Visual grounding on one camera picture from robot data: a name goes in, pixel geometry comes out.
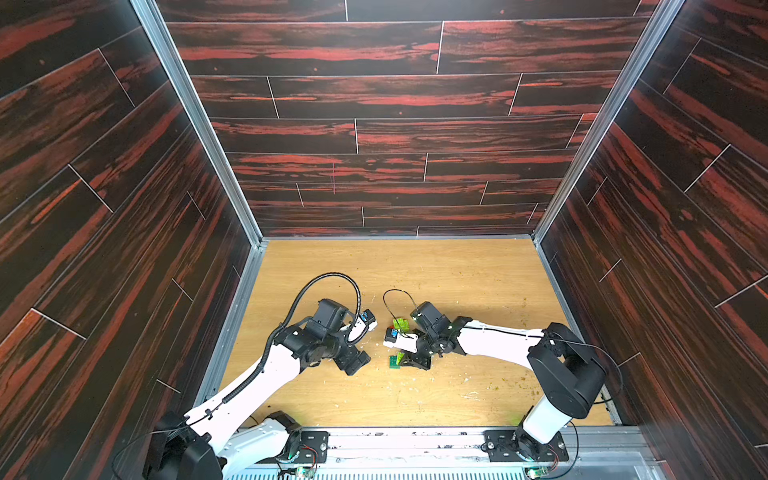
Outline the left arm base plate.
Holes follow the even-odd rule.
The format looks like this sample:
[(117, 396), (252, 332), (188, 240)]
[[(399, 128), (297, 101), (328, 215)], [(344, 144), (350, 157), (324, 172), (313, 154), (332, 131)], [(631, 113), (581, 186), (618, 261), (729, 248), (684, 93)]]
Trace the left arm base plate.
[(277, 460), (288, 464), (323, 464), (327, 460), (329, 437), (330, 433), (323, 430), (294, 431)]

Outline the lime lego brick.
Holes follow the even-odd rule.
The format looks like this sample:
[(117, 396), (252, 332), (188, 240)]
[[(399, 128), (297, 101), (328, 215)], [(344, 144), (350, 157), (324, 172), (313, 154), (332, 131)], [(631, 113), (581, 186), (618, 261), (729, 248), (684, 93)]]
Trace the lime lego brick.
[(407, 319), (405, 318), (396, 318), (393, 321), (393, 327), (401, 333), (409, 333), (410, 332), (410, 325)]

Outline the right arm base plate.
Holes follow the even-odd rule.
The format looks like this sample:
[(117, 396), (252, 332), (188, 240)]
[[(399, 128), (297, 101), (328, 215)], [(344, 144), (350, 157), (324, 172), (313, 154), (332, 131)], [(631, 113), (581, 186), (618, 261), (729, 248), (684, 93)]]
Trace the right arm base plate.
[(514, 430), (486, 430), (481, 450), (491, 462), (559, 463), (569, 459), (569, 453), (560, 432), (548, 443), (540, 443), (521, 428)]

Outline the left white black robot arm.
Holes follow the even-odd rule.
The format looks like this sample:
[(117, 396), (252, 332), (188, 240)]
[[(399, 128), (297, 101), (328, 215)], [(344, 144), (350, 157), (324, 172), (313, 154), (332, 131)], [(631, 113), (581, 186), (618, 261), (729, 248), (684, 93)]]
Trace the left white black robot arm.
[(323, 299), (313, 315), (277, 328), (267, 352), (215, 396), (184, 414), (161, 418), (142, 478), (229, 479), (260, 461), (295, 456), (300, 427), (292, 417), (276, 412), (256, 426), (244, 422), (275, 392), (326, 359), (354, 375), (370, 361), (357, 344), (375, 324), (370, 310), (353, 314)]

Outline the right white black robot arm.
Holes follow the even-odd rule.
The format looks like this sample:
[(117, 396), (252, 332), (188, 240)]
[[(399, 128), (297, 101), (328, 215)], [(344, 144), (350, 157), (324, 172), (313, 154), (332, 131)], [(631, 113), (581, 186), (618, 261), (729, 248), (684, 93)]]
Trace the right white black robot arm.
[(584, 419), (602, 389), (607, 367), (597, 347), (581, 341), (564, 324), (521, 330), (485, 324), (469, 317), (451, 321), (424, 302), (412, 313), (412, 332), (386, 330), (384, 345), (402, 352), (400, 364), (422, 370), (432, 358), (456, 353), (484, 356), (531, 370), (543, 397), (511, 432), (489, 433), (484, 450), (489, 459), (517, 457), (521, 461), (555, 462), (568, 458), (560, 430), (573, 419)]

